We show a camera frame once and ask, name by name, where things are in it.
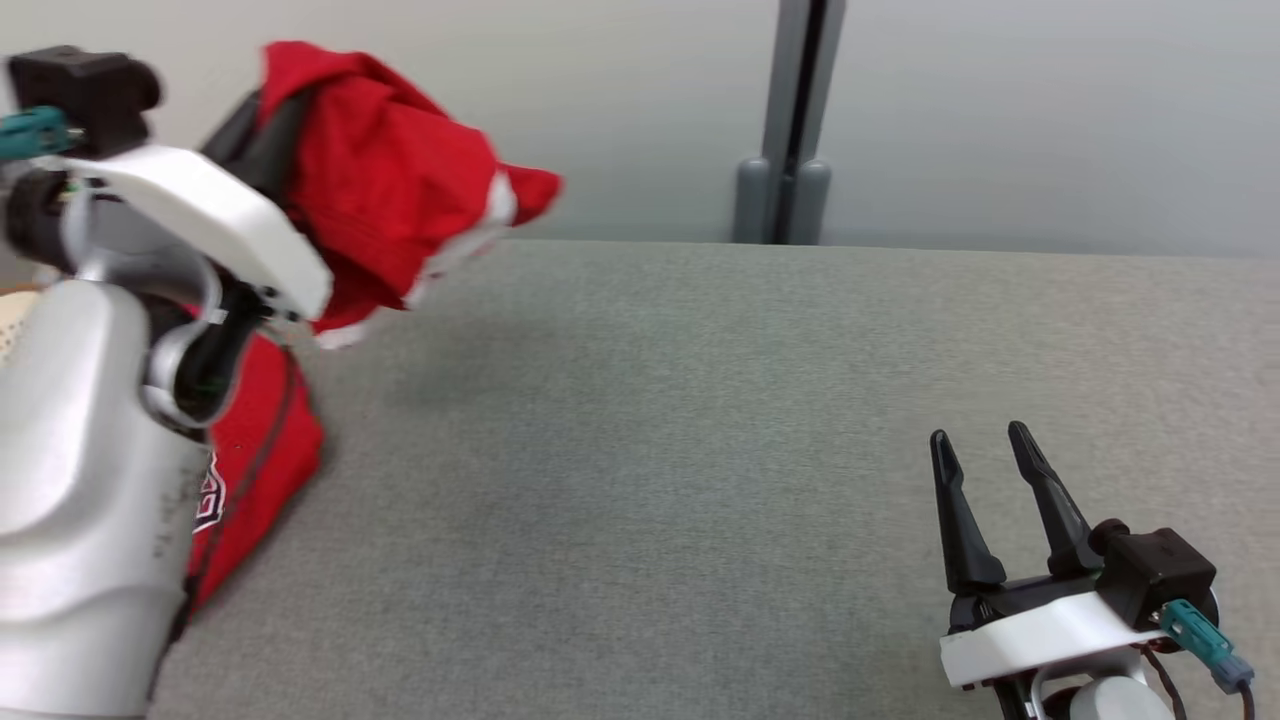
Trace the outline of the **beige perforated laundry basket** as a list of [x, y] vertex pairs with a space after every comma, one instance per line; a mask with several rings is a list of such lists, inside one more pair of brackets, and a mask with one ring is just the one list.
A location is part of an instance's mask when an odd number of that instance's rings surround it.
[[5, 365], [17, 346], [26, 319], [41, 293], [42, 290], [32, 284], [0, 290], [0, 366]]

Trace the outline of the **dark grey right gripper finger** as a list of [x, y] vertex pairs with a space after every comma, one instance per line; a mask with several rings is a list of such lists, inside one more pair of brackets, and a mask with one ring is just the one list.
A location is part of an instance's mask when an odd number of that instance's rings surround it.
[[945, 430], [931, 434], [931, 461], [948, 591], [980, 593], [1002, 585], [1005, 568], [991, 553], [966, 501], [963, 468]]
[[1032, 488], [1050, 546], [1047, 569], [1052, 577], [1084, 577], [1101, 569], [1101, 556], [1089, 547], [1091, 527], [1052, 469], [1028, 425], [1007, 424], [1007, 437], [1018, 470]]

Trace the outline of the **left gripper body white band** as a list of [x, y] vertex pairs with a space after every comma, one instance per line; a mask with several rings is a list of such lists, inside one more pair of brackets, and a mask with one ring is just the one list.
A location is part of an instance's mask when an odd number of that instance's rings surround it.
[[177, 398], [183, 356], [228, 319], [220, 272], [283, 316], [311, 322], [326, 309], [333, 277], [317, 250], [278, 205], [206, 156], [145, 145], [63, 165], [77, 187], [61, 219], [76, 277], [198, 306], [154, 347], [148, 400]]

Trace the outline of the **grey partition post with slot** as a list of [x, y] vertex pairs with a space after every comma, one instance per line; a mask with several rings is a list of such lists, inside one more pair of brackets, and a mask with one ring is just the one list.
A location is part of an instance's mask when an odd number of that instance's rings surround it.
[[818, 156], [849, 0], [780, 0], [759, 152], [739, 164], [731, 240], [820, 242], [832, 181]]

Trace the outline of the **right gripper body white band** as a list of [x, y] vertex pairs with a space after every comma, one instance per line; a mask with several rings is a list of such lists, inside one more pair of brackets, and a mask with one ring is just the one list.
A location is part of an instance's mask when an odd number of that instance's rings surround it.
[[1165, 644], [1158, 625], [1132, 626], [1085, 577], [1004, 584], [947, 579], [954, 600], [940, 660], [952, 688], [1073, 676], [1140, 675], [1143, 650]]

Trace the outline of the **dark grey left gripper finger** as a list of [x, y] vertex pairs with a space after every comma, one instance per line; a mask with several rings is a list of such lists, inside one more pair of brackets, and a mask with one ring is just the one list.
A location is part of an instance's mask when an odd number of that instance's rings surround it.
[[288, 97], [259, 128], [239, 159], [239, 178], [278, 206], [287, 205], [294, 156], [312, 104]]
[[204, 155], [224, 170], [253, 169], [260, 92], [247, 94], [204, 143]]

